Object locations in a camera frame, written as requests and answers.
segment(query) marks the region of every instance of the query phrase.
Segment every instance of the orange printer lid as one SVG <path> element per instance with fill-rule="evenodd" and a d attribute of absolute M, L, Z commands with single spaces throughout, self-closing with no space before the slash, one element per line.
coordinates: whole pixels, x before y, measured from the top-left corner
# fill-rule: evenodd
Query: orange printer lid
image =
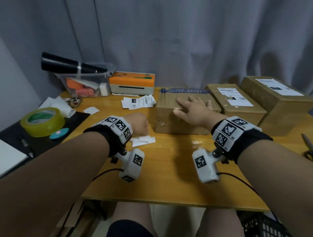
<path fill-rule="evenodd" d="M 154 87 L 155 74 L 115 72 L 109 80 L 111 85 Z"/>

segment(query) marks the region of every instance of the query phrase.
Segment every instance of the black and white square marker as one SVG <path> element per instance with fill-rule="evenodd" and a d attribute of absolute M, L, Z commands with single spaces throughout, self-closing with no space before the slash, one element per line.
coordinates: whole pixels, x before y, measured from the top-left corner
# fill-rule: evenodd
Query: black and white square marker
<path fill-rule="evenodd" d="M 272 87 L 272 86 L 270 86 L 270 88 L 272 88 L 273 90 L 282 90 L 282 88 L 279 88 L 279 87 Z"/>
<path fill-rule="evenodd" d="M 242 120 L 241 118 L 234 119 L 234 120 L 232 120 L 232 122 L 238 124 L 239 126 L 242 126 L 242 125 L 245 125 L 248 123 L 248 122 Z"/>
<path fill-rule="evenodd" d="M 207 165 L 207 163 L 205 162 L 204 156 L 200 156 L 198 158 L 195 159 L 195 162 L 197 164 L 197 168 L 201 168 Z"/>
<path fill-rule="evenodd" d="M 117 120 L 116 118 L 108 117 L 104 121 L 114 123 L 116 120 Z"/>
<path fill-rule="evenodd" d="M 132 177 L 129 177 L 128 175 L 125 175 L 122 179 L 129 182 L 129 183 L 135 180 Z"/>
<path fill-rule="evenodd" d="M 129 131 L 129 128 L 127 128 L 123 133 L 124 133 L 126 140 L 131 136 L 131 132 Z"/>
<path fill-rule="evenodd" d="M 139 166 L 141 166 L 142 163 L 142 157 L 140 157 L 139 155 L 135 155 L 133 162 Z"/>
<path fill-rule="evenodd" d="M 223 134 L 219 133 L 219 135 L 216 138 L 216 142 L 220 145 L 220 146 L 224 146 L 225 143 L 227 142 L 227 137 L 225 137 Z"/>
<path fill-rule="evenodd" d="M 117 126 L 119 128 L 119 130 L 121 130 L 121 131 L 123 131 L 124 128 L 126 128 L 126 125 L 121 120 L 117 121 L 115 123 L 115 126 Z"/>
<path fill-rule="evenodd" d="M 234 125 L 227 123 L 226 126 L 221 131 L 224 134 L 230 136 L 235 130 L 236 130 L 236 127 Z"/>

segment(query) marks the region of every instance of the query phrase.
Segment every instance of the black wrist strap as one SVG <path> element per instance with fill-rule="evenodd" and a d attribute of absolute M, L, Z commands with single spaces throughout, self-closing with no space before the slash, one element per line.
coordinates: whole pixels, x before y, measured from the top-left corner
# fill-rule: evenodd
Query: black wrist strap
<path fill-rule="evenodd" d="M 217 127 L 222 123 L 222 121 L 214 125 L 211 131 L 212 135 Z M 257 129 L 244 131 L 244 133 L 234 142 L 232 148 L 228 152 L 224 151 L 224 156 L 229 160 L 233 160 L 237 164 L 240 154 L 251 144 L 259 140 L 273 141 L 273 138 Z"/>
<path fill-rule="evenodd" d="M 116 153 L 126 147 L 119 142 L 118 136 L 110 129 L 110 127 L 106 125 L 95 125 L 93 127 L 87 128 L 84 133 L 86 132 L 98 132 L 105 137 L 110 146 L 109 157 L 113 157 L 116 155 Z"/>

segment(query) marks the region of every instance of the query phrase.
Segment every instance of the pen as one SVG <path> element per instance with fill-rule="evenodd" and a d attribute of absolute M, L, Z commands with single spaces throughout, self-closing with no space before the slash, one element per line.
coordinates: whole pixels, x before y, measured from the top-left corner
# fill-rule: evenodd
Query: pen
<path fill-rule="evenodd" d="M 20 135 L 19 140 L 21 141 L 22 145 L 27 148 L 28 150 L 28 156 L 30 156 L 31 158 L 34 158 L 34 152 L 33 150 L 30 148 L 30 146 L 28 145 L 27 141 L 25 140 L 25 138 L 23 137 L 23 135 Z"/>

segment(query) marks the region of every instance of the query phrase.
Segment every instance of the thigh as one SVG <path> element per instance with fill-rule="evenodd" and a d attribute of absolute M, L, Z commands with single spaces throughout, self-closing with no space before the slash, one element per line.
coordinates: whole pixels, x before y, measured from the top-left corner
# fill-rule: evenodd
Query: thigh
<path fill-rule="evenodd" d="M 207 208 L 197 237 L 244 237 L 240 220 L 234 210 Z"/>
<path fill-rule="evenodd" d="M 109 235 L 110 231 L 122 230 L 125 235 Z M 112 224 L 107 236 L 132 236 L 131 229 L 137 236 L 157 237 L 154 230 L 149 204 L 118 202 L 112 217 Z"/>

